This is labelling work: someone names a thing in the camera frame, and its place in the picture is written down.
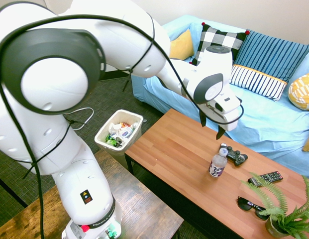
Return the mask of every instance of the tv remote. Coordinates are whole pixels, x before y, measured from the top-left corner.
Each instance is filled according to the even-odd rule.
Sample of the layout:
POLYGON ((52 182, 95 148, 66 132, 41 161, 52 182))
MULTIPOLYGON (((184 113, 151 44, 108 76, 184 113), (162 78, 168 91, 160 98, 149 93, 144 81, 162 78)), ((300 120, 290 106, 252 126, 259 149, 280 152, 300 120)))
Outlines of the tv remote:
MULTIPOLYGON (((260 175, 260 177, 264 179, 265 181, 268 181, 271 183, 277 182, 283 179, 282 175, 278 171, 275 171, 272 173, 266 173, 266 174, 260 175)), ((256 187, 261 186, 261 184, 257 183, 255 178, 248 179, 248 182, 251 184, 254 184, 256 187)))

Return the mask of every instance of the black sunglasses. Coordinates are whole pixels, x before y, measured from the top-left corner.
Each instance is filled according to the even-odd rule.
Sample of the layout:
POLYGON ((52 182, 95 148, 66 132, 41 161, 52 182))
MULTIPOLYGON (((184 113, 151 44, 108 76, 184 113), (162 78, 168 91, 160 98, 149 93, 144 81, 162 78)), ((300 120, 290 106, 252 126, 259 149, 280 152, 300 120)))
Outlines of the black sunglasses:
POLYGON ((253 204, 252 202, 248 201, 247 199, 238 197, 237 203, 238 203, 238 206, 240 207, 240 209, 245 210, 245 211, 248 211, 251 208, 254 208, 256 216, 258 216, 262 220, 266 220, 266 219, 269 218, 269 215, 264 216, 264 215, 259 214, 262 210, 266 210, 266 208, 257 206, 256 204, 253 204))

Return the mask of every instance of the potted plant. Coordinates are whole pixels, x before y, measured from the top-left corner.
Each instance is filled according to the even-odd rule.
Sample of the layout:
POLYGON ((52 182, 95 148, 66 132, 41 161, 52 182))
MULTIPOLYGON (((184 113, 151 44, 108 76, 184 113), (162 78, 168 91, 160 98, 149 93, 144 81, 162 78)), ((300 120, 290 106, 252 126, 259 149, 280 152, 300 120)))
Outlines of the potted plant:
POLYGON ((298 209, 296 206, 294 211, 287 215, 288 205, 283 192, 275 184, 265 181, 259 175, 255 173, 250 174, 258 183, 262 184, 262 187, 256 187, 245 181, 242 181, 242 183, 256 193, 262 201, 264 208, 266 208, 266 210, 261 211, 259 214, 269 215, 265 225, 268 233, 276 238, 291 235, 296 239, 308 239, 304 232, 309 233, 309 179, 303 176, 306 184, 306 202, 298 209), (276 197, 279 203, 278 206, 275 206, 274 201, 262 188, 267 189, 276 197))

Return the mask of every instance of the white trash bin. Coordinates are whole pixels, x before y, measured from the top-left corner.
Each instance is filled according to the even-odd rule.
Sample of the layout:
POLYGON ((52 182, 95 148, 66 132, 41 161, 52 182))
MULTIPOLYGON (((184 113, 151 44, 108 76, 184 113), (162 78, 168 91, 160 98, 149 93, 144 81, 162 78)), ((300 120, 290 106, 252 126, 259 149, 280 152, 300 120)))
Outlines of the white trash bin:
POLYGON ((137 115, 135 113, 118 110, 116 111, 108 121, 101 127, 99 132, 95 136, 95 142, 97 145, 108 152, 116 161, 118 161, 122 166, 128 169, 128 165, 125 161, 124 153, 130 148, 134 142, 136 142, 142 135, 141 125, 143 122, 143 116, 137 115), (109 134, 109 126, 111 123, 118 124, 120 122, 125 122, 127 124, 133 124, 138 122, 137 127, 133 131, 132 135, 128 138, 128 141, 123 147, 116 148, 112 145, 109 145, 105 142, 105 138, 109 134))

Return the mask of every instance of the fern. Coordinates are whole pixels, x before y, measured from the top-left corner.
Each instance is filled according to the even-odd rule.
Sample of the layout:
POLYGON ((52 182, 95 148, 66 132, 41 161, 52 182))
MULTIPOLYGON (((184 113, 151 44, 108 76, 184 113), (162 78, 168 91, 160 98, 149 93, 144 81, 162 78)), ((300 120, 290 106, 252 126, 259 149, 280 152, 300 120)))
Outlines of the fern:
POLYGON ((303 204, 296 212, 295 216, 300 215, 306 209, 309 209, 309 179, 303 176, 304 182, 306 184, 306 202, 303 204))
POLYGON ((245 181, 241 181, 241 182, 257 194, 257 196, 260 198, 265 208, 275 207, 274 202, 272 201, 271 198, 267 196, 265 192, 263 192, 262 190, 260 190, 258 187, 256 187, 255 185, 251 183, 247 183, 245 181))
POLYGON ((256 178, 256 180, 258 180, 261 184, 263 184, 262 186, 267 188, 268 191, 277 198, 279 207, 284 211, 284 213, 286 213, 288 211, 288 206, 286 196, 283 194, 283 192, 275 184, 265 181, 257 174, 251 173, 251 175, 256 178))
POLYGON ((288 211, 288 205, 286 196, 283 192, 274 184, 265 181, 255 173, 250 173, 258 183, 262 184, 262 188, 268 190, 278 200, 279 206, 275 206, 273 200, 268 196, 267 192, 264 192, 261 188, 256 187, 251 183, 242 181, 248 188, 254 191, 262 201, 265 210, 261 211, 261 215, 270 215, 272 221, 276 221, 278 226, 285 230, 289 235, 296 239, 308 239, 304 232, 309 233, 309 179, 303 176, 306 185, 306 202, 292 213, 286 215, 288 211))

